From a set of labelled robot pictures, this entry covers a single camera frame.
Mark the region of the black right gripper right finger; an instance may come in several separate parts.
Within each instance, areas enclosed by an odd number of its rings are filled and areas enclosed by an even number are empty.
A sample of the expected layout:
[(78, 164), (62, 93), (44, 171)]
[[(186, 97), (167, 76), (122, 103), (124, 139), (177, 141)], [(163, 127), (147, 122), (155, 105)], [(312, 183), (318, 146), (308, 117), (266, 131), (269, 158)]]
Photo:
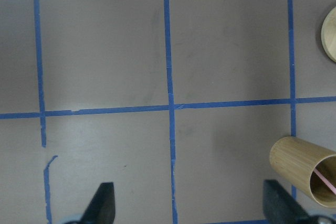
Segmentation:
[(263, 182), (263, 213), (272, 224), (309, 223), (310, 216), (277, 180)]

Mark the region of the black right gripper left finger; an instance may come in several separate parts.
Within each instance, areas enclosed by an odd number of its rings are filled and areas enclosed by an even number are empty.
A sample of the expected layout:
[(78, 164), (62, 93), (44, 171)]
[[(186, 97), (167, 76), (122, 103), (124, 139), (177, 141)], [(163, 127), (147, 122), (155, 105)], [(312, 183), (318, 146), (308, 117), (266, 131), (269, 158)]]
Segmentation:
[(80, 223), (114, 223), (115, 216), (114, 183), (101, 183), (85, 209)]

